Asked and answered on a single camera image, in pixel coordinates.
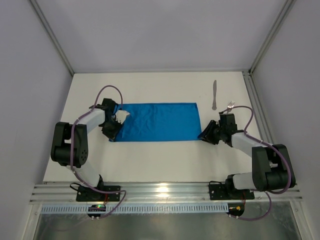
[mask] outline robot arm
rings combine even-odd
[[[272,191],[285,188],[288,171],[280,157],[269,147],[253,141],[238,130],[232,113],[219,113],[220,121],[211,120],[206,129],[198,136],[201,140],[218,144],[220,140],[252,158],[252,172],[229,175],[225,181],[230,191],[252,190]],[[295,175],[286,146],[272,145],[286,159],[291,172],[290,188],[296,184]]]
[[[114,141],[129,114],[123,110],[114,114],[116,106],[112,99],[105,98],[102,104],[98,104],[89,115],[82,118],[74,129],[73,169],[82,180],[94,188],[98,188],[103,180],[87,161],[88,134],[99,126],[102,127],[102,133]],[[71,138],[71,129],[72,124],[58,122],[55,125],[51,148],[51,159],[69,170],[71,144],[66,141]]]

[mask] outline blue cloth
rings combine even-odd
[[[130,115],[116,142],[193,141],[201,133],[196,103],[132,103],[122,109]]]

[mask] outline metal extrusion bar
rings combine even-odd
[[[274,138],[272,136],[272,132],[270,130],[261,100],[258,96],[255,82],[248,71],[243,71],[242,75],[246,90],[248,92],[249,100],[254,111],[254,117],[260,133],[260,137],[265,142],[274,143]]]
[[[179,204],[179,203],[238,203],[239,200],[211,201],[207,182],[108,182],[108,185],[120,185],[127,191],[123,204]],[[76,192],[68,183],[47,183],[36,185],[30,204],[65,204],[76,202]],[[264,192],[255,192],[255,199],[248,202],[266,202],[268,198]],[[273,201],[301,201],[301,193],[297,186],[290,188],[281,195],[271,194]]]
[[[269,49],[271,43],[275,39],[279,29],[281,28],[282,24],[284,23],[286,17],[288,16],[290,10],[294,6],[296,0],[286,0],[281,11],[279,12],[275,22],[273,23],[270,31],[268,32],[261,48],[258,51],[258,54],[256,55],[251,69],[250,69],[250,74],[253,74],[254,71],[256,70],[258,64],[260,63],[261,59],[264,57],[266,54],[267,50]]]
[[[54,48],[56,49],[57,53],[59,54],[59,56],[61,57],[64,65],[66,66],[66,68],[68,69],[69,73],[71,74],[71,76],[73,77],[75,72],[64,52],[64,50],[62,49],[57,37],[55,36],[54,31],[52,30],[52,28],[49,25],[49,22],[47,21],[43,11],[41,10],[39,4],[37,3],[37,0],[28,0],[35,12],[35,14],[37,15],[37,17],[40,20],[40,23],[42,24],[44,30],[46,31],[46,33],[48,34],[50,40],[52,41]]]
[[[315,238],[311,232],[311,229],[308,225],[307,217],[305,215],[305,202],[290,201],[290,205],[302,240],[314,240]]]
[[[34,235],[38,225],[38,220],[39,220],[41,210],[42,210],[41,204],[36,204],[32,206],[22,240],[34,239]]]

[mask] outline gray wall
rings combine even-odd
[[[312,223],[320,223],[320,1],[298,0],[254,73],[276,140],[287,145]]]
[[[76,73],[248,69],[285,0],[37,0]]]
[[[27,0],[0,1],[0,34],[0,238],[14,240],[72,79]]]

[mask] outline white enclosure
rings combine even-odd
[[[127,103],[196,102],[202,130],[231,100],[252,106],[249,132],[288,147],[298,186],[283,198],[301,238],[319,239],[319,11],[318,0],[1,1],[1,238],[33,239],[41,204],[75,201],[67,183],[56,192],[43,184],[75,181],[48,161],[55,123],[73,122],[114,84]],[[110,89],[103,96],[118,99]],[[250,115],[234,113],[242,129]],[[105,181],[189,182],[204,200],[205,182],[251,170],[248,156],[223,144],[110,143],[99,129],[89,151]],[[123,186],[141,194],[139,184]]]
[[[249,69],[284,0],[37,0],[75,73]]]

